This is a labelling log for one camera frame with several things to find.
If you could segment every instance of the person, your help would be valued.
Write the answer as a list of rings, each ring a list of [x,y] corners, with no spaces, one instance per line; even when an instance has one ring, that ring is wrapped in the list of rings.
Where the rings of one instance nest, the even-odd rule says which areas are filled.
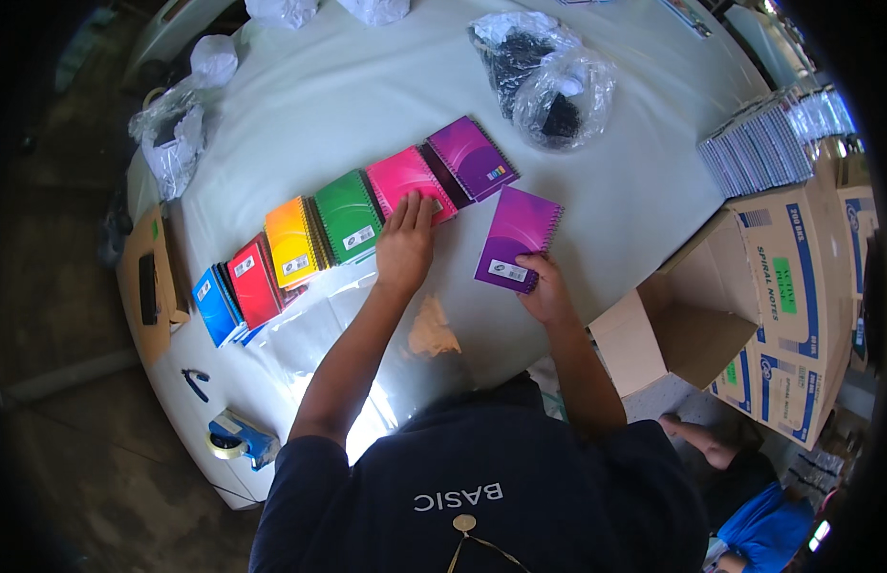
[[[431,211],[413,191],[385,222],[373,289],[278,454],[250,571],[698,570],[698,491],[656,421],[627,424],[551,257],[517,258],[539,274],[519,301],[548,335],[570,424],[520,375],[432,405],[348,466],[348,431],[430,267]]]
[[[736,449],[717,441],[700,424],[664,414],[660,425],[701,450],[717,470],[702,497],[710,532],[727,544],[717,562],[726,573],[778,573],[803,544],[813,524],[809,499],[793,488],[781,488],[765,454]]]

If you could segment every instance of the barcode sticker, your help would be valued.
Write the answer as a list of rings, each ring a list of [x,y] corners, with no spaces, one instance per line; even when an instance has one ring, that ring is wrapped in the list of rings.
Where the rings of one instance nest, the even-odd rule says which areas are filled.
[[[511,281],[522,282],[526,281],[526,273],[529,272],[529,270],[518,267],[517,265],[511,265],[503,260],[492,258],[491,264],[488,265],[488,272],[499,277],[504,277],[505,279],[510,279]]]
[[[300,255],[294,260],[289,260],[288,262],[281,265],[281,270],[284,271],[284,276],[288,276],[292,272],[297,272],[300,269],[310,266],[310,257],[306,255]]]
[[[208,291],[211,290],[211,281],[205,281],[204,284],[201,285],[201,288],[198,289],[198,302],[205,300],[205,295],[208,294]]]
[[[368,225],[360,231],[354,233],[353,235],[345,237],[344,250],[351,250],[352,248],[360,245],[366,240],[373,238],[374,236],[374,228]]]
[[[233,269],[233,274],[235,274],[236,278],[239,279],[240,277],[243,276],[243,273],[245,271],[252,269],[254,266],[255,266],[255,260],[253,259],[253,256],[250,255],[249,257],[246,257],[246,259],[243,260],[243,262],[238,264],[235,269]]]
[[[217,414],[214,417],[214,424],[219,425],[221,428],[227,430],[233,435],[236,435],[243,430],[242,426],[240,426],[236,422],[233,422],[230,418],[223,414]]]

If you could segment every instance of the floor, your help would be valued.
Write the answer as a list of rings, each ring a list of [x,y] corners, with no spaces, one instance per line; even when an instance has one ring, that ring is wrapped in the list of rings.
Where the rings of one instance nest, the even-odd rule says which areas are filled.
[[[0,385],[132,348],[115,276],[96,264],[97,223],[128,158],[134,102],[118,79],[143,20],[121,11],[9,166],[1,214]],[[545,359],[532,369],[551,380]],[[632,421],[678,411],[736,439],[733,409],[668,377],[624,400]],[[84,572],[245,571],[259,510],[231,511],[201,475],[140,367],[5,412],[18,484]],[[701,455],[674,442],[686,463]]]

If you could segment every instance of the pink spiral notebook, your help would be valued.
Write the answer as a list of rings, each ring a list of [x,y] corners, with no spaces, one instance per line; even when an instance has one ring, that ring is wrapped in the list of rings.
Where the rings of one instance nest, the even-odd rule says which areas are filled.
[[[547,252],[562,213],[564,207],[557,202],[504,185],[475,279],[512,291],[532,292],[539,276],[518,267],[517,255]]]
[[[456,207],[415,146],[368,166],[366,171],[386,218],[395,211],[399,199],[413,189],[417,189],[422,197],[429,196],[434,200],[431,224],[442,223],[456,215]]]

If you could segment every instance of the yellow spiral notebook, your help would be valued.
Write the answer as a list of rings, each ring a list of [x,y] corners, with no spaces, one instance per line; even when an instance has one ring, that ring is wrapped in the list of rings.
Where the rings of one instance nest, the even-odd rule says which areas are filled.
[[[314,221],[310,197],[295,197],[266,214],[266,236],[275,261],[277,285],[281,288],[300,286],[330,262],[320,241]]]

